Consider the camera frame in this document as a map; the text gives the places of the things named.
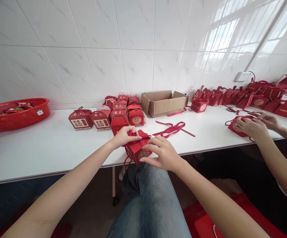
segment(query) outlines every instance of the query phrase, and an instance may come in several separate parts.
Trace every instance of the label sticker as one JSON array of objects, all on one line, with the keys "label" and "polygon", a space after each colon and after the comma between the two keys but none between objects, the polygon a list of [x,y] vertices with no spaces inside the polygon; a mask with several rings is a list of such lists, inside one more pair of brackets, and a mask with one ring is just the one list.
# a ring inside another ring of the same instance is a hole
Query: label sticker
[{"label": "label sticker", "polygon": [[44,113],[41,109],[40,109],[40,110],[37,110],[36,112],[37,112],[37,114],[38,114],[39,116]]}]

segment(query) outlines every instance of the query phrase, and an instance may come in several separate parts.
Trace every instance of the red plastic tub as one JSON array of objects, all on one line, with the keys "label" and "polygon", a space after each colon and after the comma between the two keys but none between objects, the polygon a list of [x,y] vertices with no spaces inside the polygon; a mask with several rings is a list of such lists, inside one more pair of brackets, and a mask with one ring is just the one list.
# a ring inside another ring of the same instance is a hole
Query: red plastic tub
[{"label": "red plastic tub", "polygon": [[49,100],[45,98],[22,99],[0,103],[0,113],[11,107],[17,107],[18,105],[16,102],[33,103],[35,107],[22,112],[0,116],[0,132],[12,131],[31,126],[44,120],[50,115],[50,109],[47,105]]}]

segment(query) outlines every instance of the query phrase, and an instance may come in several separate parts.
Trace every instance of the red chair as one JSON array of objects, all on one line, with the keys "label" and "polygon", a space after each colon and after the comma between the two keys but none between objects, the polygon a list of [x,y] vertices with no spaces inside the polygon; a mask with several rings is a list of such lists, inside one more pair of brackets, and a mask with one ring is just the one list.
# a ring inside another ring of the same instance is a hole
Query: red chair
[{"label": "red chair", "polygon": [[[287,238],[278,228],[271,224],[249,201],[244,193],[232,194],[231,198],[248,213],[271,237]],[[193,204],[183,210],[186,223],[193,238],[224,238],[204,211],[200,203]]]}]

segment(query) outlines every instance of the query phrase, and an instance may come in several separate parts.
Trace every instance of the gold circular emblem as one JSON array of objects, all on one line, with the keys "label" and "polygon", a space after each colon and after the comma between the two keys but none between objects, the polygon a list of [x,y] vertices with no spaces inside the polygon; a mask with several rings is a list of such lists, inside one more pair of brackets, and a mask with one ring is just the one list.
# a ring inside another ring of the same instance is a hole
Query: gold circular emblem
[{"label": "gold circular emblem", "polygon": [[133,118],[132,118],[132,122],[133,122],[134,124],[139,124],[139,123],[141,122],[141,117],[139,117],[139,116],[133,117]]},{"label": "gold circular emblem", "polygon": [[263,103],[264,103],[264,101],[263,101],[262,99],[256,99],[256,100],[254,101],[254,105],[256,105],[256,106],[263,105]]},{"label": "gold circular emblem", "polygon": [[142,150],[139,154],[139,159],[141,159],[142,157],[147,157],[149,155],[149,152],[146,150]]},{"label": "gold circular emblem", "polygon": [[242,132],[241,130],[237,129],[235,126],[236,126],[236,123],[233,124],[233,129],[234,129],[235,131]]},{"label": "gold circular emblem", "polygon": [[206,109],[206,104],[203,104],[200,108],[200,111],[204,111]]}]

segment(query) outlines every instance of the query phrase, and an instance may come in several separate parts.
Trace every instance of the person's right hand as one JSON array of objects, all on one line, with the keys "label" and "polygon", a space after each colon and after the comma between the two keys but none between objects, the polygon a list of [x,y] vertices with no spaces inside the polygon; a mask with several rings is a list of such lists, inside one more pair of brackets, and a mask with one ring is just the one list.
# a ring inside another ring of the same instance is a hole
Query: person's right hand
[{"label": "person's right hand", "polygon": [[159,169],[176,172],[184,160],[177,154],[172,144],[161,136],[156,136],[148,141],[148,144],[142,147],[156,153],[157,159],[142,157],[141,162],[153,165]]},{"label": "person's right hand", "polygon": [[278,117],[275,115],[267,114],[263,111],[253,111],[248,112],[248,114],[257,117],[257,119],[266,124],[267,128],[270,130],[277,131],[281,128],[281,125],[278,122]]}]

